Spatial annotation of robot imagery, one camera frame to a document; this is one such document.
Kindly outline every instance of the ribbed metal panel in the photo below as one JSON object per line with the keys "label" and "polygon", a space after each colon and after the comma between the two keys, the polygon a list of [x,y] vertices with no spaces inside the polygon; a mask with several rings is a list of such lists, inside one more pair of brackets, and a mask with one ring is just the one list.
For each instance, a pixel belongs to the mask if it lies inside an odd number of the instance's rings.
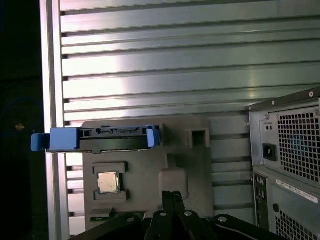
{"label": "ribbed metal panel", "polygon": [[[251,168],[248,119],[239,111],[320,85],[320,2],[215,3],[54,0],[57,125],[206,114],[216,213],[253,222],[252,194],[241,197]],[[75,235],[85,230],[82,156],[67,154],[66,165],[69,195],[60,200],[68,198]],[[234,189],[242,189],[237,197]]]}

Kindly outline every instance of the dark background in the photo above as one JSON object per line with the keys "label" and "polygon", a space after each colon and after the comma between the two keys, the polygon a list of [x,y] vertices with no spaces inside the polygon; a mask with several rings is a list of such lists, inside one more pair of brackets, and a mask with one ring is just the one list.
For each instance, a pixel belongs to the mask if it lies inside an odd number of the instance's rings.
{"label": "dark background", "polygon": [[2,236],[46,240],[45,154],[30,150],[44,132],[39,0],[0,0],[0,42]]}

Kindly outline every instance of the mesh vent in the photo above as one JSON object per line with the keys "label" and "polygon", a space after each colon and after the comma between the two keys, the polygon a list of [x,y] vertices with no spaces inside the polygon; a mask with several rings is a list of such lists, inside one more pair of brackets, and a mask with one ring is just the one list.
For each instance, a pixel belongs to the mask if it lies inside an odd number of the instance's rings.
{"label": "mesh vent", "polygon": [[290,240],[318,240],[317,236],[280,211],[275,217],[276,234]]}
{"label": "mesh vent", "polygon": [[278,119],[282,169],[319,182],[319,119],[310,113],[281,115]]}

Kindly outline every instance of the label sticker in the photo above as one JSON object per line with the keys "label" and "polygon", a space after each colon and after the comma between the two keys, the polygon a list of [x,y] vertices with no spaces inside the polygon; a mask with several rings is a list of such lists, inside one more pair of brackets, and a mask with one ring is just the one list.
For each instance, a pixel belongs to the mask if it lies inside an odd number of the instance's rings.
{"label": "label sticker", "polygon": [[314,197],[314,196],[311,196],[310,194],[304,192],[304,191],[301,191],[300,189],[298,188],[295,188],[289,184],[286,184],[285,182],[283,181],[280,181],[280,180],[275,180],[276,184],[280,185],[281,187],[284,187],[285,189],[288,189],[290,190],[291,192],[295,193],[295,194],[298,194],[300,195],[301,197],[305,198],[305,199],[308,199],[310,200],[311,202],[314,202],[315,204],[318,204],[319,201],[318,201],[318,198]]}

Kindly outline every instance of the blue plastic tab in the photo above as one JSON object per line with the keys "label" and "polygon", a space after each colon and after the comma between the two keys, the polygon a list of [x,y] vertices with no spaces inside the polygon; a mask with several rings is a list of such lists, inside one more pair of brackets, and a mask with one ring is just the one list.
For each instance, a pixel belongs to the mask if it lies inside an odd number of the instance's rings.
{"label": "blue plastic tab", "polygon": [[31,136],[31,150],[33,152],[40,152],[47,149],[50,134],[48,133],[34,133]]}
{"label": "blue plastic tab", "polygon": [[51,151],[71,151],[79,148],[79,129],[77,127],[51,128],[50,130],[50,150]]}
{"label": "blue plastic tab", "polygon": [[160,132],[158,129],[153,128],[150,129],[148,128],[146,130],[146,137],[148,140],[148,147],[149,148],[154,148],[160,144]]}

